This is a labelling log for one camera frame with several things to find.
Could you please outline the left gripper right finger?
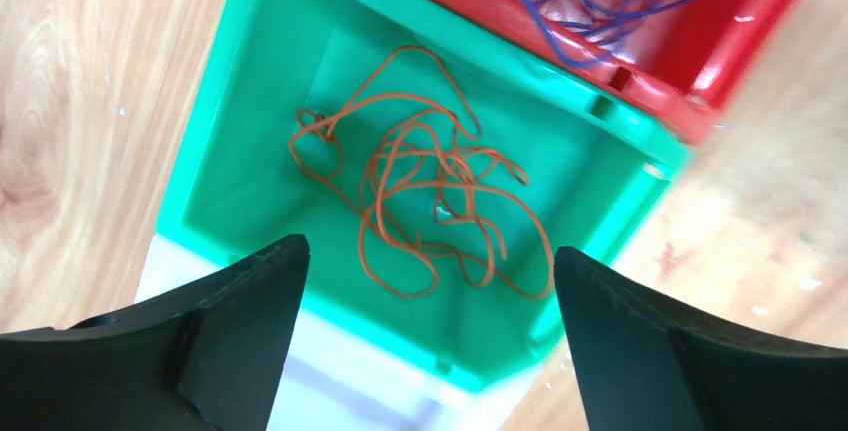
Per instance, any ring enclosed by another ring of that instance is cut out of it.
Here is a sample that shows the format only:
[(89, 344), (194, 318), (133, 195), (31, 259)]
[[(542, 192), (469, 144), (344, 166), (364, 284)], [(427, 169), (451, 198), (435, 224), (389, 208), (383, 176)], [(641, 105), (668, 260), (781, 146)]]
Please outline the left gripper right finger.
[(749, 328), (573, 247), (560, 312), (593, 430), (843, 430), (847, 353)]

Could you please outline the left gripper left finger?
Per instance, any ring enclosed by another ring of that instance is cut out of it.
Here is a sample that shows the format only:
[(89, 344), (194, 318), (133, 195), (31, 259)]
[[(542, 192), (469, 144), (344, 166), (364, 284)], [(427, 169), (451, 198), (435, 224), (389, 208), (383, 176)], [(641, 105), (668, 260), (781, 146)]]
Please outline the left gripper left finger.
[(310, 247), (286, 236), (142, 302), (1, 337), (5, 430), (263, 430)]

